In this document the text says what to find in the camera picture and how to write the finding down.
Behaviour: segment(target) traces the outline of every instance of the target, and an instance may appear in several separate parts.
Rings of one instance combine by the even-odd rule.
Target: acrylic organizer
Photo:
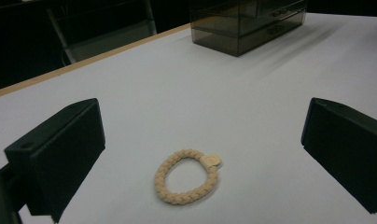
[[[192,41],[240,56],[304,22],[306,0],[190,0]]]

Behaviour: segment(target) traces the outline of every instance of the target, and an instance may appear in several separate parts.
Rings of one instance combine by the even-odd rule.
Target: rope ring
[[[165,187],[165,177],[168,171],[179,161],[185,158],[192,158],[201,163],[207,173],[205,183],[196,189],[189,190],[183,193],[173,193]],[[159,197],[166,203],[171,204],[186,204],[192,203],[212,191],[217,183],[217,169],[216,167],[221,163],[221,159],[216,154],[204,156],[203,153],[194,149],[182,149],[177,151],[166,161],[164,161],[158,169],[155,177],[155,187]]]

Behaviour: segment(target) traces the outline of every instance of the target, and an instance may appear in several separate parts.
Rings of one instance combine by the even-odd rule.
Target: bracelet tag
[[[203,167],[209,168],[211,166],[218,166],[221,163],[221,159],[217,154],[213,153],[208,156],[202,156],[200,158],[200,163]]]

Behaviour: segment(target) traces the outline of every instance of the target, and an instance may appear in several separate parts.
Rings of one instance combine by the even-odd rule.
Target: white table
[[[106,150],[60,223],[377,223],[300,144],[312,97],[377,119],[377,18],[308,14],[240,58],[192,44],[186,29],[0,96],[0,167],[5,147],[92,97]],[[223,164],[211,195],[172,206],[153,178],[181,148],[215,152]],[[188,190],[205,178],[183,161],[167,183]],[[51,223],[26,208],[21,217]]]

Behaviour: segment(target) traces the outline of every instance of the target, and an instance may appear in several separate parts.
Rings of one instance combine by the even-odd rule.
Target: beige braided bracelet
[[[196,189],[189,190],[183,193],[173,193],[165,187],[165,177],[168,171],[180,160],[185,158],[192,158],[199,161],[203,168],[206,169],[208,178],[201,186]],[[159,197],[166,203],[171,204],[186,204],[192,203],[209,193],[217,182],[216,167],[221,163],[221,159],[216,154],[204,156],[203,153],[194,149],[183,149],[177,151],[162,163],[156,173],[155,185]]]

